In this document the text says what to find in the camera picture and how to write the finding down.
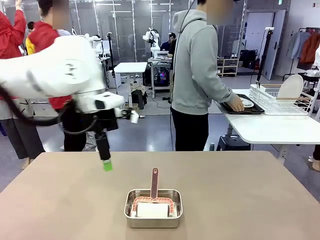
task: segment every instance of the gray hoodie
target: gray hoodie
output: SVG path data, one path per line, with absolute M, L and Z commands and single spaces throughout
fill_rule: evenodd
M 228 102 L 235 94 L 217 76 L 218 35 L 212 25 L 207 25 L 207 14 L 199 10 L 186 14 L 187 10 L 180 11 L 173 17 L 180 35 L 174 55 L 172 108 L 184 114 L 205 115 L 212 100 Z

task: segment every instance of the brown jacket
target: brown jacket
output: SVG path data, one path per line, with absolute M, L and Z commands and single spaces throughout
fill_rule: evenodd
M 313 64 L 316 58 L 316 50 L 320 45 L 320 34 L 313 33 L 309 39 L 304 43 L 300 63 Z

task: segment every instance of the brown tabletop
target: brown tabletop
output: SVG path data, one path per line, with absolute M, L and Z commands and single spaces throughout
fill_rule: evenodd
M 270 153 L 41 154 L 0 193 L 0 240 L 318 240 L 320 205 Z M 177 189 L 176 229 L 131 229 L 131 189 Z

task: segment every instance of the bare foot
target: bare foot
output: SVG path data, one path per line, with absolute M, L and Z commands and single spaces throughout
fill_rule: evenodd
M 26 169 L 26 168 L 30 165 L 30 163 L 31 163 L 31 159 L 30 159 L 30 157 L 27 157 L 27 158 L 24 160 L 24 164 L 22 165 L 21 170 Z
M 320 172 L 320 160 L 313 159 L 312 167 L 314 170 Z

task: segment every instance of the dish rack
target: dish rack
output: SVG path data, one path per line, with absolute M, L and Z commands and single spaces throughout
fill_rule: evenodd
M 302 92 L 298 98 L 278 97 L 281 84 L 250 85 L 249 98 L 264 109 L 266 115 L 308 115 L 314 97 Z

